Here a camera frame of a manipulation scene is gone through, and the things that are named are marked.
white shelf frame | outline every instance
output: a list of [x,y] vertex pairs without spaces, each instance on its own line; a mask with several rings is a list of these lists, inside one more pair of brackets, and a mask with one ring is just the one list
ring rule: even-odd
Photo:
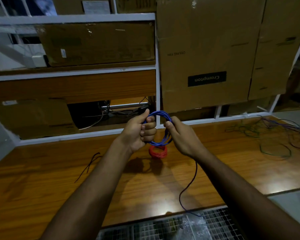
[[[58,23],[88,23],[88,22],[121,22],[121,21],[155,21],[156,30],[156,15],[155,13],[133,13],[133,14],[118,14],[116,9],[116,0],[114,2],[114,14],[102,14],[102,15],[58,15],[58,16],[31,16],[28,11],[28,16],[9,16],[7,10],[0,0],[1,6],[6,16],[0,16],[0,32],[11,33],[15,32],[16,25],[36,25],[36,24],[58,24]],[[23,2],[25,9],[28,10],[27,4]],[[300,47],[296,53],[294,64],[300,55]],[[155,65],[149,66],[135,66],[135,67],[121,67],[121,68],[108,68],[108,69],[93,69],[82,71],[69,71],[69,72],[48,72],[48,73],[33,73],[23,75],[6,75],[0,76],[0,81],[20,80],[20,79],[36,79],[44,77],[57,77],[57,76],[76,76],[76,75],[88,75],[88,74],[100,74],[100,73],[112,73],[112,72],[126,72],[126,71],[140,71],[140,70],[156,70],[156,110],[160,110],[160,70],[159,70],[159,55],[158,55],[158,41],[155,38]],[[246,113],[235,116],[220,117],[222,105],[216,107],[214,118],[190,120],[184,121],[187,125],[198,125],[221,121],[231,121],[244,118],[253,118],[259,116],[269,116],[272,114],[280,94],[276,96],[272,105],[268,109],[264,109],[264,112],[259,113]],[[135,104],[120,104],[115,105],[116,108],[126,108],[127,106],[135,106]],[[163,124],[160,124],[160,116],[156,116],[157,129],[164,128]],[[105,135],[114,135],[122,132],[123,129],[110,129],[96,132],[78,133],[72,135],[53,136],[38,139],[20,140],[18,136],[8,131],[12,141],[16,146],[40,144],[47,142],[74,140],[88,137],[97,137]]]

wooden desk surface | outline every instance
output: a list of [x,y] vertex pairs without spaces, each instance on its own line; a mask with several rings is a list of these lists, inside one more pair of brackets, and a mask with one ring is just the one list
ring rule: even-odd
[[[283,159],[262,154],[287,153],[282,131],[272,130],[261,139],[239,132],[225,132],[238,121],[194,126],[204,145],[263,194],[300,188],[300,150]],[[160,130],[157,137],[163,136]],[[92,155],[102,155],[116,136],[29,145],[14,149],[0,162],[0,240],[37,239],[64,201],[83,182],[82,170]],[[133,154],[117,186],[103,226],[181,212],[179,193],[190,182],[195,163],[181,155],[174,144],[168,156],[152,160],[148,146]],[[202,171],[184,192],[187,209],[222,205],[223,201]]]

crompton label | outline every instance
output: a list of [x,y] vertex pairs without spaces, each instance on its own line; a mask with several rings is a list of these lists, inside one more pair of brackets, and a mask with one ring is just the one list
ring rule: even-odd
[[188,76],[188,87],[200,86],[211,83],[221,83],[227,80],[227,72],[212,72]]

